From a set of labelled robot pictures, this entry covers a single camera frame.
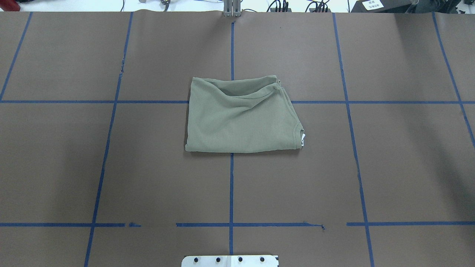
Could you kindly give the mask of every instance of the metal bracket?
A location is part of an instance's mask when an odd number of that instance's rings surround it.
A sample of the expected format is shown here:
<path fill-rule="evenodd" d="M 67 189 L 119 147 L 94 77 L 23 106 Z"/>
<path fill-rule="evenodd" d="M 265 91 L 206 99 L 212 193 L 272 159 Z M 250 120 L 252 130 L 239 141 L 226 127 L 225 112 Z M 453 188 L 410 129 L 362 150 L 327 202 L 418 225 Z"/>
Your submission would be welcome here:
<path fill-rule="evenodd" d="M 241 0 L 224 0 L 225 17 L 241 17 Z"/>
<path fill-rule="evenodd" d="M 279 267 L 273 255 L 186 256 L 181 267 Z"/>

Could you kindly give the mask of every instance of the white label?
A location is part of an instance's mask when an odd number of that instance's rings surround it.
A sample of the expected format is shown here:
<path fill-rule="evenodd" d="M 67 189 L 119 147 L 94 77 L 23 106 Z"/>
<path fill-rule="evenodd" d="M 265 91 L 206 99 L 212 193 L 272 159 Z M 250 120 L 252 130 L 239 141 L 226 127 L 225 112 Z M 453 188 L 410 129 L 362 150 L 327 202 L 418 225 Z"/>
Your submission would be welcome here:
<path fill-rule="evenodd" d="M 366 8 L 366 10 L 376 10 L 376 9 L 384 8 L 380 0 L 369 0 L 369 1 L 363 2 L 363 6 L 364 8 Z"/>

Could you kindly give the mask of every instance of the green t-shirt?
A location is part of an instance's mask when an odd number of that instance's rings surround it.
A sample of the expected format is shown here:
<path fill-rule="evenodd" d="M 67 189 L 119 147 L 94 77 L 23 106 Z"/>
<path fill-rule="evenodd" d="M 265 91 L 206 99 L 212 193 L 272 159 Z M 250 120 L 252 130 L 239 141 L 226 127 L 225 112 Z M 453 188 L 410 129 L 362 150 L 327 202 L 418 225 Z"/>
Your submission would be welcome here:
<path fill-rule="evenodd" d="M 304 129 L 276 76 L 193 78 L 186 151 L 254 153 L 300 149 Z"/>

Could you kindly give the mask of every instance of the blue tape line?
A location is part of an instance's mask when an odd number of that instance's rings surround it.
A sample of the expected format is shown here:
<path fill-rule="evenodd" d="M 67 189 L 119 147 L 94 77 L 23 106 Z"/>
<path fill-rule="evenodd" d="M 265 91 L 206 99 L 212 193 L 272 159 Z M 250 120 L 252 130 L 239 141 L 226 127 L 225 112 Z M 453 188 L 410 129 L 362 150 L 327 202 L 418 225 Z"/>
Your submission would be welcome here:
<path fill-rule="evenodd" d="M 230 224 L 230 226 L 229 226 L 229 254 L 230 255 L 234 254 L 233 236 L 234 236 L 234 228 L 233 228 L 232 224 Z"/>
<path fill-rule="evenodd" d="M 125 223 L 95 223 L 94 227 L 125 227 Z"/>
<path fill-rule="evenodd" d="M 131 222 L 129 223 L 129 227 L 142 227 L 142 225 Z"/>
<path fill-rule="evenodd" d="M 311 224 L 307 222 L 235 222 L 234 227 L 320 227 L 320 224 Z"/>
<path fill-rule="evenodd" d="M 421 225 L 475 225 L 475 221 L 388 221 L 388 222 L 347 222 L 346 226 L 421 226 Z"/>
<path fill-rule="evenodd" d="M 231 81 L 234 81 L 234 23 L 231 23 Z"/>
<path fill-rule="evenodd" d="M 444 60 L 445 60 L 446 65 L 447 65 L 448 73 L 450 75 L 450 79 L 452 80 L 452 85 L 454 86 L 455 94 L 457 95 L 457 99 L 458 99 L 458 102 L 460 104 L 460 109 L 462 110 L 462 114 L 464 115 L 464 120 L 465 120 L 465 124 L 467 125 L 467 130 L 468 130 L 468 133 L 470 135 L 470 139 L 472 139 L 472 145 L 475 148 L 475 137 L 474 137 L 474 134 L 473 134 L 473 131 L 472 131 L 472 127 L 470 127 L 470 123 L 468 122 L 467 114 L 465 113 L 465 108 L 464 108 L 464 105 L 462 104 L 462 98 L 460 97 L 460 93 L 458 91 L 457 84 L 455 83 L 454 74 L 452 73 L 452 68 L 450 67 L 450 64 L 448 62 L 447 55 L 446 55 L 445 49 L 444 49 L 444 45 L 442 44 L 442 38 L 440 37 L 439 27 L 437 25 L 436 14 L 434 12 L 432 12 L 432 19 L 434 21 L 434 27 L 436 28 L 437 39 L 439 40 L 440 50 L 442 50 L 442 55 L 444 56 Z"/>
<path fill-rule="evenodd" d="M 229 168 L 229 254 L 233 254 L 234 223 L 234 153 L 230 154 Z"/>
<path fill-rule="evenodd" d="M 350 111 L 350 104 L 348 103 L 348 91 L 346 89 L 346 80 L 345 80 L 345 73 L 343 71 L 343 60 L 342 60 L 342 52 L 340 48 L 340 40 L 338 38 L 338 28 L 336 24 L 336 16 L 335 13 L 332 13 L 333 16 L 333 26 L 335 29 L 335 39 L 336 39 L 336 47 L 338 50 L 338 60 L 340 62 L 340 72 L 342 76 L 342 83 L 343 83 L 343 92 L 345 94 L 345 101 L 346 103 L 346 113 L 348 115 L 348 123 L 350 125 L 350 134 L 351 134 L 351 143 L 353 145 L 353 155 L 356 161 L 356 169 L 358 171 L 358 182 L 360 183 L 360 199 L 361 199 L 361 208 L 363 210 L 363 219 L 364 222 L 368 222 L 368 215 L 366 213 L 366 204 L 364 200 L 364 192 L 363 192 L 363 183 L 361 181 L 361 172 L 360 172 L 360 163 L 358 161 L 358 151 L 356 150 L 356 142 L 355 142 L 355 137 L 354 137 L 354 131 L 353 131 L 353 122 L 352 122 L 352 116 L 351 116 L 351 111 Z M 370 228 L 366 225 L 365 226 L 365 231 L 366 231 L 366 242 L 368 243 L 368 253 L 370 256 L 370 264 L 371 267 L 374 267 L 374 258 L 373 258 L 373 249 L 371 245 L 371 236 L 370 236 Z"/>
<path fill-rule="evenodd" d="M 188 104 L 188 100 L 118 100 L 119 104 Z"/>
<path fill-rule="evenodd" d="M 109 145 L 110 145 L 110 142 L 111 142 L 112 126 L 114 125 L 115 111 L 117 109 L 117 103 L 118 103 L 118 99 L 119 99 L 120 85 L 121 85 L 121 81 L 122 81 L 122 76 L 124 74 L 125 57 L 127 56 L 127 47 L 128 47 L 128 44 L 129 44 L 130 29 L 132 28 L 132 19 L 133 19 L 133 12 L 130 12 L 129 27 L 127 29 L 127 36 L 125 38 L 125 45 L 124 45 L 124 48 L 123 48 L 124 50 L 123 50 L 121 72 L 119 74 L 119 79 L 117 81 L 117 89 L 115 91 L 115 98 L 114 98 L 114 107 L 112 108 L 111 122 L 109 124 L 109 132 L 107 134 L 107 141 L 105 143 L 104 158 L 103 158 L 103 161 L 102 161 L 101 176 L 99 178 L 99 186 L 97 187 L 97 194 L 96 194 L 96 198 L 95 198 L 94 213 L 93 213 L 93 216 L 92 216 L 92 223 L 93 224 L 95 224 L 96 219 L 97 219 L 97 210 L 99 209 L 99 201 L 101 199 L 102 184 L 103 184 L 103 181 L 104 181 L 104 173 L 105 173 L 105 163 L 107 161 L 107 156 L 109 154 Z M 86 258 L 84 259 L 84 267 L 87 267 L 87 265 L 89 264 L 89 255 L 91 253 L 93 238 L 94 238 L 94 226 L 91 227 L 91 232 L 89 234 L 89 242 L 87 244 Z"/>
<path fill-rule="evenodd" d="M 91 255 L 92 239 L 94 237 L 94 229 L 95 229 L 95 227 L 91 227 L 91 230 L 89 231 L 89 241 L 87 243 L 86 257 L 84 259 L 84 267 L 87 267 L 87 265 L 89 264 L 89 255 Z"/>
<path fill-rule="evenodd" d="M 338 101 L 338 100 L 294 100 L 291 101 L 292 104 L 346 104 L 346 101 Z"/>
<path fill-rule="evenodd" d="M 231 23 L 231 81 L 234 81 L 234 24 Z M 229 254 L 234 252 L 234 153 L 230 154 L 230 168 L 229 168 Z"/>
<path fill-rule="evenodd" d="M 5 94 L 5 90 L 7 89 L 8 80 L 10 80 L 11 71 L 13 70 L 13 66 L 15 65 L 15 61 L 17 61 L 17 56 L 18 56 L 18 53 L 20 52 L 23 39 L 25 39 L 25 34 L 27 33 L 27 29 L 31 21 L 31 16 L 33 16 L 33 12 L 30 12 L 25 28 L 23 29 L 23 33 L 21 34 L 20 42 L 18 43 L 17 50 L 15 51 L 15 55 L 13 56 L 13 59 L 10 64 L 10 68 L 8 69 L 7 77 L 5 78 L 5 82 L 3 83 L 3 88 L 1 89 L 0 100 L 2 100 L 3 95 Z"/>
<path fill-rule="evenodd" d="M 349 104 L 458 104 L 457 101 L 348 101 Z"/>
<path fill-rule="evenodd" d="M 125 227 L 125 223 L 0 222 L 0 227 Z"/>
<path fill-rule="evenodd" d="M 91 223 L 2 222 L 0 227 L 91 227 Z"/>
<path fill-rule="evenodd" d="M 114 100 L 1 100 L 13 104 L 112 104 Z"/>
<path fill-rule="evenodd" d="M 0 100 L 0 103 L 11 104 L 113 104 L 114 100 Z M 188 104 L 188 100 L 117 100 L 118 104 Z M 293 104 L 444 104 L 458 105 L 459 101 L 380 101 L 380 100 L 295 100 Z M 465 105 L 473 105 L 475 101 L 462 101 Z"/>
<path fill-rule="evenodd" d="M 177 227 L 320 227 L 321 224 L 311 224 L 307 222 L 203 222 L 203 223 L 177 223 Z"/>
<path fill-rule="evenodd" d="M 177 223 L 177 227 L 228 227 L 230 224 L 228 222 L 203 222 L 203 223 Z"/>

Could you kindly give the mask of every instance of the red object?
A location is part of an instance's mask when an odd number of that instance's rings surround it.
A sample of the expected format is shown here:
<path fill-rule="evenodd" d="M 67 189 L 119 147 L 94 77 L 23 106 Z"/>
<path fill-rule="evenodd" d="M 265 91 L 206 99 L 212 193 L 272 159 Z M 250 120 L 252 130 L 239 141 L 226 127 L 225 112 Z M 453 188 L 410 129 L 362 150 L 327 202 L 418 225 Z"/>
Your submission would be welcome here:
<path fill-rule="evenodd" d="M 20 5 L 15 0 L 0 0 L 3 11 L 20 11 Z"/>

